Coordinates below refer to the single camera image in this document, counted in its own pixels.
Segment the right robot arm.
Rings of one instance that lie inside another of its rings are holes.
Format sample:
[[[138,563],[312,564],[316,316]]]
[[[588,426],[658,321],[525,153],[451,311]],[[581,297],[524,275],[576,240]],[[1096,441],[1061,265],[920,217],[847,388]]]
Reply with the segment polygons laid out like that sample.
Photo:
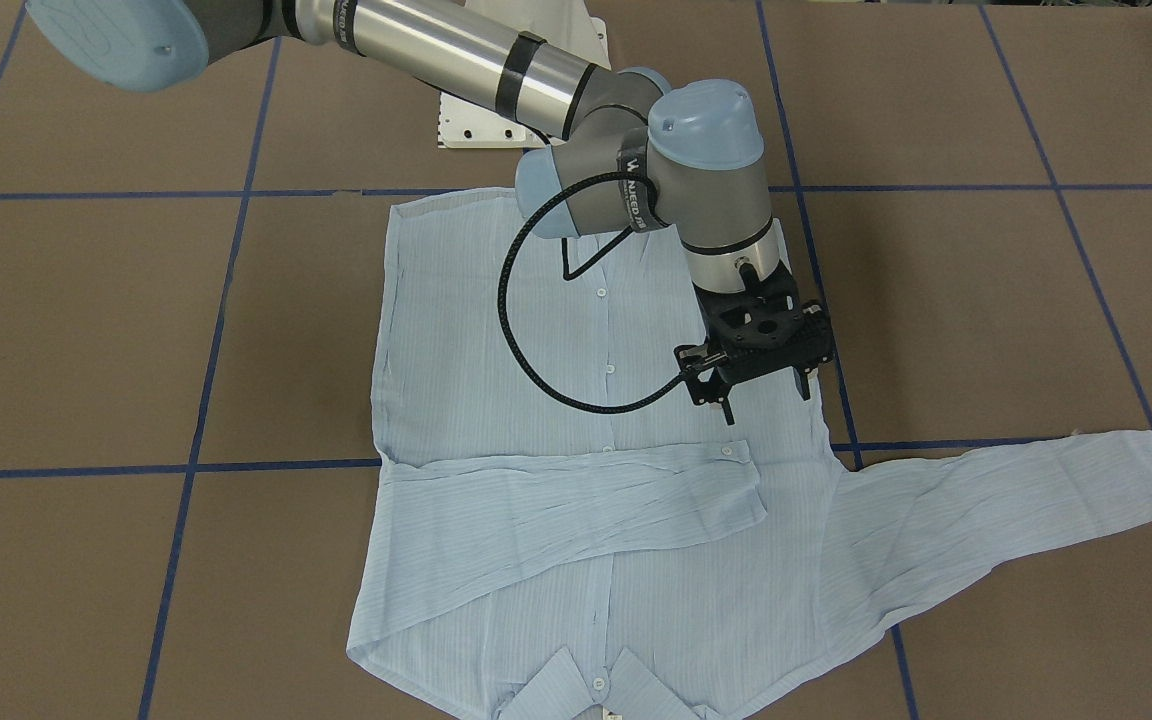
[[[333,44],[493,111],[550,146],[524,156],[515,192],[524,223],[500,270],[497,314],[521,372],[585,414],[631,414],[685,386],[695,406],[791,372],[801,397],[835,359],[829,314],[801,304],[781,258],[765,143],[745,88],[703,79],[670,88],[647,68],[611,70],[453,1],[28,1],[71,65],[106,85],[157,92],[209,65],[287,37]],[[652,395],[594,406],[562,395],[526,361],[508,316],[509,279],[531,236],[566,242],[675,229],[704,341],[675,348],[679,370]]]

